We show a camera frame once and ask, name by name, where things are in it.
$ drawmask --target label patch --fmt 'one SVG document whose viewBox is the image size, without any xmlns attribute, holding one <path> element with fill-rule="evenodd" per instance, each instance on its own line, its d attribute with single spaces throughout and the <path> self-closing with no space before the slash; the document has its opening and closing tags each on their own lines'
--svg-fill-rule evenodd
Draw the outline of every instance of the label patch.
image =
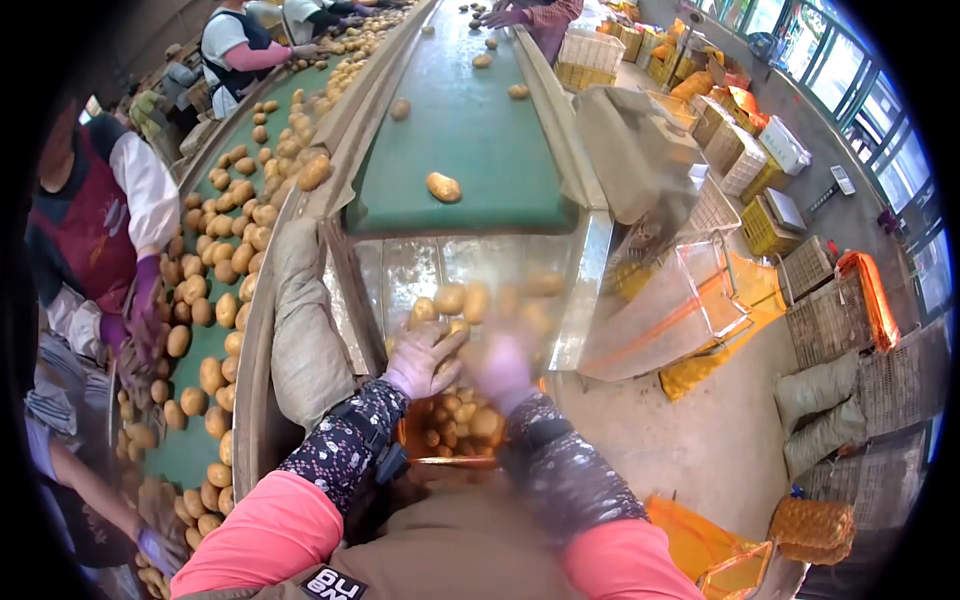
<svg viewBox="0 0 960 600">
<path fill-rule="evenodd" d="M 367 584 L 325 566 L 300 584 L 300 589 L 321 600 L 355 600 L 367 591 Z"/>
</svg>

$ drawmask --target pink sleeve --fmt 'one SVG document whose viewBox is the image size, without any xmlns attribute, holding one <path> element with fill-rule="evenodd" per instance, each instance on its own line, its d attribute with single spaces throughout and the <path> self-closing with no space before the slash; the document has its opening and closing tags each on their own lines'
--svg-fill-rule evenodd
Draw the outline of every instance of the pink sleeve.
<svg viewBox="0 0 960 600">
<path fill-rule="evenodd" d="M 224 54 L 224 62 L 236 71 L 256 71 L 271 66 L 277 66 L 290 58 L 293 52 L 286 46 L 275 41 L 263 50 L 251 50 L 247 44 L 237 44 Z"/>
<path fill-rule="evenodd" d="M 645 520 L 605 523 L 564 552 L 564 570 L 590 600 L 704 600 L 673 564 L 663 530 Z"/>
<path fill-rule="evenodd" d="M 584 10 L 584 0 L 557 0 L 546 6 L 525 9 L 530 22 L 537 27 L 562 25 L 580 18 Z"/>
<path fill-rule="evenodd" d="M 344 520 L 320 488 L 272 471 L 204 538 L 170 582 L 171 595 L 277 584 L 325 562 L 343 534 Z"/>
</svg>

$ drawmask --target green conveyor belt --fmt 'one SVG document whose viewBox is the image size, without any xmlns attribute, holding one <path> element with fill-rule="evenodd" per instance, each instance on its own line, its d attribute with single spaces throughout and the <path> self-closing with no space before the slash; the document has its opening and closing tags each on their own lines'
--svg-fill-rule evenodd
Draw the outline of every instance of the green conveyor belt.
<svg viewBox="0 0 960 600">
<path fill-rule="evenodd" d="M 395 93 L 410 101 L 410 116 L 384 115 L 353 183 L 351 234 L 576 225 L 533 101 L 507 95 L 524 83 L 511 41 L 502 31 L 470 29 L 471 12 L 459 6 L 444 0 L 429 22 L 436 33 L 420 36 Z M 499 41 L 496 50 L 484 45 L 489 36 Z M 471 60 L 484 52 L 492 65 L 474 69 Z M 434 171 L 460 183 L 460 202 L 430 195 L 424 179 Z"/>
<path fill-rule="evenodd" d="M 252 111 L 249 111 L 236 131 L 213 156 L 210 163 L 205 166 L 200 182 L 194 190 L 200 192 L 204 200 L 220 197 L 223 192 L 214 189 L 206 173 L 217 166 L 217 158 L 221 154 L 229 152 L 232 148 L 240 144 L 247 144 L 248 156 L 254 159 L 256 159 L 257 152 L 263 146 L 275 149 L 280 132 L 290 127 L 287 124 L 287 117 L 290 115 L 291 96 L 293 96 L 294 91 L 301 87 L 306 93 L 314 89 L 323 89 L 326 80 L 333 72 L 333 67 L 341 59 L 342 57 L 330 57 L 327 61 L 329 66 L 324 71 L 309 67 L 298 73 L 288 73 L 282 81 L 274 84 L 263 97 L 263 102 L 276 100 L 279 103 L 279 109 L 267 115 L 267 123 L 265 124 L 269 134 L 267 142 L 257 144 L 253 141 L 252 131 L 256 125 L 252 120 Z M 253 181 L 254 187 L 259 191 L 263 186 L 263 165 L 257 161 L 256 167 L 256 172 L 246 179 Z M 244 178 L 232 168 L 229 169 L 229 173 L 232 179 Z M 239 207 L 229 213 L 231 217 L 238 217 L 240 214 L 241 209 Z M 197 237 L 198 235 L 192 231 L 184 232 L 185 252 L 196 253 Z M 220 238 L 218 241 L 229 242 L 234 248 L 240 245 L 240 238 L 235 236 L 226 239 Z M 210 300 L 210 304 L 215 305 L 217 299 L 226 292 L 237 296 L 244 277 L 240 276 L 233 285 L 226 285 L 213 276 L 212 268 L 207 267 L 206 280 L 210 290 L 207 298 Z M 190 346 L 186 354 L 176 360 L 170 374 L 171 398 L 180 400 L 180 393 L 184 388 L 200 387 L 200 363 L 207 356 L 215 356 L 220 360 L 227 358 L 227 352 L 224 350 L 224 340 L 231 331 L 233 329 L 224 329 L 217 325 L 215 321 L 207 327 L 191 326 Z M 216 400 L 212 396 L 208 399 L 208 406 L 216 406 Z M 171 482 L 184 488 L 195 488 L 200 486 L 206 478 L 207 465 L 220 461 L 219 447 L 220 441 L 213 439 L 206 433 L 203 417 L 188 417 L 186 428 L 183 431 L 168 428 L 166 440 L 161 442 L 157 449 L 146 450 L 144 470 L 147 474 L 163 475 Z"/>
</svg>

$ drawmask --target floral sleeve cover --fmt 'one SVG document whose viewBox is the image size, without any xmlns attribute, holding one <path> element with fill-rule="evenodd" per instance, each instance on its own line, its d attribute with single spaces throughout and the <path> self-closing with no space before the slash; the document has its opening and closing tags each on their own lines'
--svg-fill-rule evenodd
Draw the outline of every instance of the floral sleeve cover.
<svg viewBox="0 0 960 600">
<path fill-rule="evenodd" d="M 406 413 L 409 404 L 409 398 L 403 392 L 379 379 L 367 383 L 345 401 L 355 411 L 352 419 L 365 419 L 388 434 Z M 278 470 L 295 473 L 323 490 L 345 516 L 354 488 L 387 442 L 381 440 L 375 447 L 367 449 L 363 434 L 349 420 L 327 415 L 300 447 L 280 463 Z"/>
<path fill-rule="evenodd" d="M 562 419 L 553 400 L 536 394 L 524 400 L 507 419 L 511 460 L 507 471 L 527 492 L 534 512 L 561 541 L 619 519 L 650 520 L 627 482 L 576 431 L 535 450 L 526 445 L 531 423 Z"/>
</svg>

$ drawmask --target glove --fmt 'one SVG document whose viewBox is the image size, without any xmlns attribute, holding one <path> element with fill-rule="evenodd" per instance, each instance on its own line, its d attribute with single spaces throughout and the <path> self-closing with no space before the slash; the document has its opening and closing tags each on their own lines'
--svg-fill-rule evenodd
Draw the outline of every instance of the glove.
<svg viewBox="0 0 960 600">
<path fill-rule="evenodd" d="M 497 11 L 487 12 L 480 15 L 480 20 L 484 27 L 490 29 L 500 29 L 510 25 L 527 25 L 530 23 L 530 17 L 524 11 Z"/>
<path fill-rule="evenodd" d="M 162 286 L 160 257 L 150 255 L 137 260 L 136 291 L 128 331 L 133 337 L 136 358 L 144 365 L 153 365 L 159 357 L 158 342 L 162 327 L 156 310 L 156 297 Z M 119 356 L 119 353 L 114 352 L 114 356 Z"/>
<path fill-rule="evenodd" d="M 148 525 L 136 532 L 136 547 L 167 577 L 176 575 L 186 563 L 186 548 L 164 538 Z"/>
<path fill-rule="evenodd" d="M 460 374 L 461 363 L 454 361 L 449 369 L 434 373 L 438 365 L 467 340 L 466 331 L 445 337 L 450 326 L 438 321 L 416 325 L 405 331 L 406 323 L 394 334 L 394 353 L 387 371 L 380 379 L 397 386 L 411 400 L 438 394 Z"/>
<path fill-rule="evenodd" d="M 522 325 L 488 330 L 486 351 L 467 360 L 467 374 L 477 391 L 488 398 L 504 417 L 528 397 L 539 391 L 531 382 L 530 356 L 535 336 Z"/>
</svg>

